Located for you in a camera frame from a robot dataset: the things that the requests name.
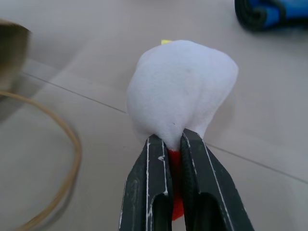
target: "red fabric piece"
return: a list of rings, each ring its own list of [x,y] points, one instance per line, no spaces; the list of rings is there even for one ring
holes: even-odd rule
[[[173,183],[173,214],[172,220],[176,220],[184,215],[183,200],[180,194],[180,184],[182,179],[181,154],[177,151],[168,150],[169,169]]]

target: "white fabric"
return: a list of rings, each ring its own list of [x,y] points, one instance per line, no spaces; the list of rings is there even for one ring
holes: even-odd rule
[[[238,66],[226,54],[179,40],[144,53],[128,86],[127,110],[140,141],[155,134],[178,150],[185,128],[202,138],[232,90]]]

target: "floor tile grout line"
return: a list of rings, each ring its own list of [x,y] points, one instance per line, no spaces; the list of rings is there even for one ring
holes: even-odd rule
[[[43,82],[45,82],[45,83],[51,84],[51,85],[53,85],[53,86],[55,86],[55,87],[61,88],[61,89],[66,90],[66,91],[68,91],[68,92],[70,92],[70,93],[73,93],[73,94],[75,94],[75,95],[84,97],[84,98],[86,98],[86,99],[88,99],[88,100],[97,102],[97,103],[99,103],[99,104],[101,104],[101,105],[104,105],[104,106],[106,106],[106,107],[115,109],[115,110],[118,111],[118,112],[121,112],[121,113],[126,114],[126,112],[124,112],[124,111],[122,111],[122,110],[120,110],[120,109],[117,109],[117,108],[115,108],[115,107],[112,107],[112,106],[110,106],[110,105],[107,105],[107,104],[105,104],[105,103],[102,103],[102,102],[100,102],[100,101],[98,101],[98,100],[95,100],[95,99],[89,98],[89,97],[87,97],[87,96],[84,96],[84,95],[82,95],[82,94],[76,93],[76,92],[74,92],[74,91],[72,91],[72,90],[66,89],[66,88],[61,87],[61,86],[59,86],[59,85],[57,85],[57,84],[54,84],[54,83],[51,83],[51,82],[49,82],[49,81],[47,81],[47,80],[41,79],[41,78],[39,78],[39,77],[36,77],[36,76],[34,76],[34,75],[32,75],[32,74],[29,74],[29,73],[26,73],[26,72],[22,72],[22,73],[25,74],[25,75],[27,75],[27,76],[29,76],[29,77],[33,77],[33,78],[35,78],[35,79],[38,79],[38,80],[43,81]],[[216,146],[214,146],[214,145],[212,145],[212,144],[210,144],[210,143],[206,143],[206,144],[207,144],[208,146],[210,146],[210,147],[216,148],[216,149],[218,149],[218,150],[220,150],[220,151],[226,152],[226,153],[228,153],[228,154],[231,154],[231,155],[233,155],[233,156],[236,156],[236,157],[241,158],[241,159],[243,159],[243,160],[246,160],[246,161],[248,161],[248,162],[254,163],[254,164],[258,165],[258,166],[261,166],[261,167],[267,168],[267,169],[269,169],[269,170],[272,170],[272,171],[274,171],[274,172],[283,174],[283,175],[285,175],[285,176],[287,176],[287,177],[290,177],[290,178],[293,178],[293,179],[295,179],[295,180],[298,180],[298,181],[300,181],[300,182],[302,182],[302,183],[304,183],[304,184],[308,184],[308,181],[307,181],[307,180],[303,180],[303,179],[301,179],[301,178],[292,176],[292,175],[290,175],[290,174],[288,174],[288,173],[285,173],[285,172],[282,172],[282,171],[280,171],[280,170],[271,168],[271,167],[269,167],[269,166],[267,166],[267,165],[264,165],[264,164],[261,164],[261,163],[259,163],[259,162],[257,162],[257,161],[248,159],[248,158],[246,158],[246,157],[243,157],[243,156],[240,156],[240,155],[238,155],[238,154],[232,153],[232,152],[230,152],[230,151],[224,150],[224,149],[222,149],[222,148],[216,147]]]
[[[269,167],[269,166],[267,166],[267,165],[261,164],[261,163],[259,163],[259,162],[257,162],[257,161],[248,159],[248,158],[246,158],[246,157],[240,156],[240,155],[238,155],[238,154],[232,153],[232,152],[227,151],[227,150],[224,150],[224,149],[222,149],[222,148],[218,148],[218,147],[216,147],[216,146],[214,146],[214,145],[212,145],[212,144],[209,144],[209,143],[206,143],[206,144],[207,144],[208,146],[210,146],[210,147],[216,148],[216,149],[218,149],[218,150],[220,150],[220,151],[223,151],[223,152],[226,152],[226,153],[228,153],[228,154],[230,154],[230,155],[234,155],[234,156],[236,156],[236,157],[238,157],[238,158],[241,158],[241,159],[243,159],[243,160],[249,161],[249,162],[251,162],[251,163],[254,163],[254,164],[259,165],[259,166],[261,166],[261,167],[267,168],[267,169],[272,170],[272,171],[274,171],[274,172],[283,174],[283,175],[285,175],[285,176],[287,176],[287,177],[293,178],[293,179],[298,180],[298,181],[300,181],[300,182],[302,182],[302,183],[308,184],[308,181],[307,181],[307,180],[303,180],[303,179],[301,179],[301,178],[292,176],[291,174],[288,174],[288,173],[282,172],[282,171],[280,171],[280,170],[274,169],[274,168],[272,168],[272,167]]]
[[[66,91],[68,91],[68,92],[70,92],[70,93],[73,93],[73,94],[75,94],[75,95],[78,95],[78,96],[84,97],[84,98],[86,98],[86,99],[88,99],[88,100],[91,100],[91,101],[97,102],[97,103],[102,104],[102,105],[104,105],[104,106],[106,106],[106,107],[109,107],[109,108],[115,109],[115,110],[117,110],[118,112],[122,112],[122,113],[126,114],[126,112],[124,112],[124,111],[122,111],[122,110],[120,110],[120,109],[117,109],[116,107],[113,107],[113,106],[107,105],[107,104],[102,103],[102,102],[100,102],[100,101],[98,101],[98,100],[92,99],[92,98],[87,97],[87,96],[82,95],[82,94],[79,94],[79,93],[74,92],[74,91],[72,91],[72,90],[69,90],[69,89],[67,89],[67,88],[61,87],[61,86],[59,86],[59,85],[57,85],[57,84],[51,83],[51,82],[49,82],[49,81],[47,81],[47,80],[41,79],[41,78],[36,77],[36,76],[34,76],[34,75],[31,75],[31,74],[28,74],[28,73],[26,73],[26,72],[22,72],[22,73],[23,73],[24,75],[29,76],[29,77],[32,77],[32,78],[38,79],[38,80],[40,80],[40,81],[43,81],[43,82],[48,83],[48,84],[51,84],[51,85],[53,85],[53,86],[55,86],[55,87],[61,88],[61,89],[66,90]]]

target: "beige floor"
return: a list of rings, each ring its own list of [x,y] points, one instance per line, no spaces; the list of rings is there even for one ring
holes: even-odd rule
[[[240,67],[205,141],[233,176],[256,231],[308,226],[308,34],[251,34],[232,0],[3,0],[0,17],[33,32],[19,93],[63,116],[84,158],[70,204],[41,230],[116,230],[124,181],[141,150],[125,114],[139,56],[189,39]],[[38,212],[69,168],[69,141],[46,116],[0,104],[0,230]],[[183,220],[174,224],[183,231]]]

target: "brown cable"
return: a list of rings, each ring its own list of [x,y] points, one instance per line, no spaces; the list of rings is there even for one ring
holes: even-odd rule
[[[66,179],[64,180],[64,183],[58,190],[57,194],[53,198],[53,200],[49,203],[47,207],[45,207],[38,215],[33,217],[30,221],[16,229],[17,231],[27,231],[35,226],[37,226],[39,223],[41,223],[50,213],[57,207],[57,205],[62,201],[64,198],[66,192],[71,188],[71,186],[74,183],[74,180],[77,176],[79,166],[81,163],[81,144],[79,139],[76,137],[76,135],[72,132],[72,130],[69,128],[69,126],[62,120],[60,117],[58,117],[55,113],[47,109],[46,107],[40,105],[34,100],[25,98],[20,95],[0,91],[0,95],[10,97],[16,100],[24,101],[28,104],[31,104],[35,106],[36,108],[40,109],[44,113],[48,114],[63,130],[64,132],[68,135],[68,137],[71,139],[73,142],[75,149],[76,149],[76,157],[73,162],[73,166],[69,173],[67,174]]]

